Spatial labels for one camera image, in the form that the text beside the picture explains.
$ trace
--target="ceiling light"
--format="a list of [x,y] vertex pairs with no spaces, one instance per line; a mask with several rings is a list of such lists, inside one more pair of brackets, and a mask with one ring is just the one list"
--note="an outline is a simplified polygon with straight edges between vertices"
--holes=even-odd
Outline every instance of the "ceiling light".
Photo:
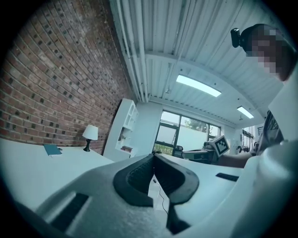
[[205,93],[209,93],[210,95],[217,97],[218,95],[222,94],[220,91],[215,90],[212,87],[209,87],[203,83],[200,83],[196,80],[190,79],[188,77],[182,76],[182,75],[178,75],[177,80],[178,83],[182,83],[191,87],[194,87],[198,90],[201,90]]
[[250,112],[248,112],[244,107],[240,106],[237,107],[237,110],[242,112],[245,116],[247,116],[249,119],[253,118],[253,115],[251,115]]

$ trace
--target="lamp shade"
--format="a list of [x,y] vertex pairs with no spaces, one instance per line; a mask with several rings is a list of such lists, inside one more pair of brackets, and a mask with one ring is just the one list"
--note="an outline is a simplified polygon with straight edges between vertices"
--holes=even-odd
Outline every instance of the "lamp shade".
[[86,139],[97,140],[98,139],[98,127],[88,125],[83,133],[83,137]]

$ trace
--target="black slot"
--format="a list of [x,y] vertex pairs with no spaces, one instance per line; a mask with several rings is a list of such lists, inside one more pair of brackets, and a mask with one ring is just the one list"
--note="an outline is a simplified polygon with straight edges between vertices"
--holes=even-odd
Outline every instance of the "black slot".
[[133,206],[153,207],[153,199],[148,197],[150,181],[153,177],[153,155],[125,167],[114,177],[116,192]]
[[239,176],[229,175],[229,174],[225,174],[225,173],[218,173],[216,176],[219,178],[227,179],[227,180],[234,181],[234,182],[237,182],[237,180],[239,178]]
[[77,193],[71,202],[62,210],[62,212],[51,222],[51,225],[61,232],[65,232],[73,219],[79,213],[87,201],[88,196]]

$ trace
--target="ceiling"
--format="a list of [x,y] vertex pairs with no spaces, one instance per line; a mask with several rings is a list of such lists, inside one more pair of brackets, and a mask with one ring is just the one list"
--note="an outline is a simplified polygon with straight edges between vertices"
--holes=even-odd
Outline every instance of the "ceiling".
[[[111,0],[118,38],[140,101],[181,108],[235,127],[261,123],[282,83],[233,48],[230,30],[257,23],[281,28],[252,0]],[[176,82],[178,74],[222,94]],[[237,110],[243,106],[249,119]]]

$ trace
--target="tree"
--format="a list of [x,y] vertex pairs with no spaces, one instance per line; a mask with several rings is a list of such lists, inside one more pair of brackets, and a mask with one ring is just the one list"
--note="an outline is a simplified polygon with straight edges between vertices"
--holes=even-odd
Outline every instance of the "tree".
[[193,119],[185,120],[185,126],[192,130],[207,133],[207,124],[202,121]]

